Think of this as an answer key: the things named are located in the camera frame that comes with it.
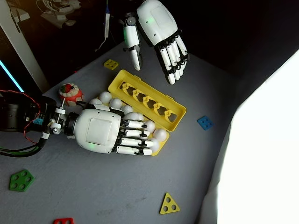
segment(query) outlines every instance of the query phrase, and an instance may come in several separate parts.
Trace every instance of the led light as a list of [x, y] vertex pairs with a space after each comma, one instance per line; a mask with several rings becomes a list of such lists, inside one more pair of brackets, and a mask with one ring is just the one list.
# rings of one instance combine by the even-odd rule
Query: led light
[[20, 87], [20, 85], [18, 84], [18, 82], [14, 79], [14, 77], [10, 74], [10, 72], [7, 70], [7, 68], [5, 67], [5, 65], [2, 63], [2, 61], [0, 60], [0, 65], [3, 68], [3, 70], [6, 72], [6, 74], [10, 77], [10, 79], [14, 82], [14, 84], [16, 85], [16, 87], [18, 87], [18, 89], [20, 90], [20, 92], [24, 92], [24, 90]]

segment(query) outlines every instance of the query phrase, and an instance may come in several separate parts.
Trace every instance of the yellow triangle block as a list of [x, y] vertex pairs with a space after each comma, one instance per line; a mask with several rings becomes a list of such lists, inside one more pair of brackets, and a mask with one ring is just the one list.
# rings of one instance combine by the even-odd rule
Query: yellow triangle block
[[181, 211], [181, 209], [178, 207], [177, 203], [170, 196], [170, 194], [166, 193], [160, 210], [160, 214], [167, 214], [167, 213], [172, 213], [177, 211]]

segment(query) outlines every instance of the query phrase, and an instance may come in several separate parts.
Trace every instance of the white robotic hand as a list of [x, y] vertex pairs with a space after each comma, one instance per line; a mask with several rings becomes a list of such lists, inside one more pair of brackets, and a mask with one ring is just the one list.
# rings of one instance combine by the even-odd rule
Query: white robotic hand
[[143, 121], [123, 119], [123, 111], [98, 104], [96, 99], [80, 115], [70, 113], [64, 132], [74, 135], [77, 143], [90, 151], [109, 154], [151, 155], [154, 143], [143, 130]]
[[[145, 0], [137, 8], [138, 22], [146, 39], [154, 45], [163, 72], [170, 84], [184, 73], [189, 55], [179, 34], [177, 24], [167, 10], [158, 0]], [[130, 51], [132, 62], [136, 70], [142, 65], [136, 18], [129, 16], [124, 27], [125, 43]]]

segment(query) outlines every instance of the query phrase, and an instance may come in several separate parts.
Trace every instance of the blue square block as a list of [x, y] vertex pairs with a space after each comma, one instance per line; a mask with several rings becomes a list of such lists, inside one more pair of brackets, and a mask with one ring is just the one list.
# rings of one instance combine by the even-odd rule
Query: blue square block
[[204, 129], [207, 130], [210, 127], [214, 126], [213, 122], [207, 117], [207, 116], [203, 116], [202, 118], [199, 118], [197, 120], [197, 123], [199, 123], [199, 125]]

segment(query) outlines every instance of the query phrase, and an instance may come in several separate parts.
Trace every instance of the gray table surface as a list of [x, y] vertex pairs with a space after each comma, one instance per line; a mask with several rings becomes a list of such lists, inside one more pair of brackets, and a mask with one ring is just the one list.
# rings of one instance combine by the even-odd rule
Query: gray table surface
[[[135, 71], [123, 47], [116, 46], [62, 83], [76, 83], [88, 101], [107, 91], [118, 71], [126, 69], [173, 97], [187, 113], [164, 148], [158, 156], [98, 154], [60, 134], [52, 135], [32, 157], [0, 156], [1, 224], [51, 224], [63, 217], [74, 218], [76, 224], [194, 223], [230, 122], [231, 76], [191, 55], [184, 75], [170, 86], [153, 48], [143, 44], [144, 65]], [[103, 67], [109, 58], [119, 63], [113, 71]], [[59, 86], [45, 95], [60, 104]], [[204, 115], [215, 123], [208, 131], [197, 123]], [[39, 133], [29, 136], [39, 139]], [[21, 133], [2, 132], [0, 143], [15, 149], [30, 145]], [[24, 193], [10, 191], [10, 175], [24, 168], [35, 181]], [[159, 214], [166, 192], [180, 212]]]

